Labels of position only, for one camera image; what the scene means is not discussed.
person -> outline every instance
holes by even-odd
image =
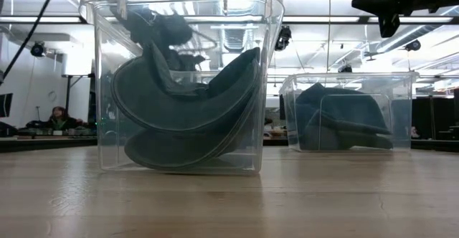
[[[82,120],[70,117],[65,108],[56,106],[52,109],[52,114],[46,125],[47,128],[52,128],[53,130],[68,130],[81,126]]]
[[[421,135],[417,132],[416,127],[411,126],[411,138],[412,139],[421,139]]]
[[[269,118],[265,118],[265,129],[263,132],[263,137],[268,138],[268,139],[273,137],[270,133],[270,131],[273,129],[273,127],[271,126],[272,123],[273,123],[273,120]]]

security camera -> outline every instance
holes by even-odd
[[[290,39],[292,39],[292,31],[289,26],[282,26],[280,30],[278,41],[275,43],[275,51],[283,51],[290,44]]]
[[[345,72],[352,72],[352,66],[351,65],[343,65],[340,68],[338,68],[338,73],[345,73]]]
[[[46,48],[44,48],[44,43],[36,42],[34,46],[30,49],[30,53],[33,57],[42,58],[46,56]]]
[[[408,52],[417,51],[421,49],[421,42],[419,42],[418,40],[410,42],[409,44],[405,45],[404,49],[407,50]]]

curved felt piece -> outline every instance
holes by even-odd
[[[158,43],[161,51],[169,49],[170,45],[186,44],[193,37],[193,29],[183,16],[178,14],[162,15],[151,11],[147,6],[130,5],[126,19],[115,6],[110,7],[113,16],[131,33],[134,42],[145,44],[153,40]]]
[[[257,97],[252,96],[238,111],[194,132],[143,130],[128,139],[124,147],[126,155],[148,168],[182,170],[231,153],[243,147],[245,139],[252,136],[251,119],[256,100]]]
[[[322,125],[350,131],[390,134],[381,110],[371,95],[355,90],[325,88],[319,83],[303,91],[296,99],[296,117],[301,130],[319,110]]]
[[[345,151],[355,146],[392,149],[390,139],[373,133],[337,131],[331,128],[310,126],[299,138],[302,150]]]
[[[371,125],[361,123],[351,123],[345,120],[337,120],[330,113],[320,111],[309,105],[297,105],[296,111],[298,115],[298,132],[301,134],[306,126],[323,126],[333,128],[334,130],[354,131],[362,133],[384,134],[391,133],[386,128],[378,128]]]
[[[391,140],[377,136],[378,132],[374,130],[359,124],[342,125],[326,113],[316,110],[308,124],[298,129],[298,142],[303,150],[337,151],[354,146],[391,149]]]
[[[153,44],[154,63],[142,56],[118,68],[113,75],[112,95],[123,113],[145,128],[196,131],[222,118],[232,118],[245,106],[260,85],[259,54],[259,48],[241,54],[206,90],[174,82]]]

clear plastic bin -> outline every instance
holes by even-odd
[[[105,170],[251,174],[282,0],[82,0]]]
[[[280,89],[297,151],[409,148],[415,72],[300,74]]]

wooden tabletop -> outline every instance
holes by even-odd
[[[95,148],[0,154],[1,237],[459,237],[459,154],[265,148],[259,176],[102,172]]]

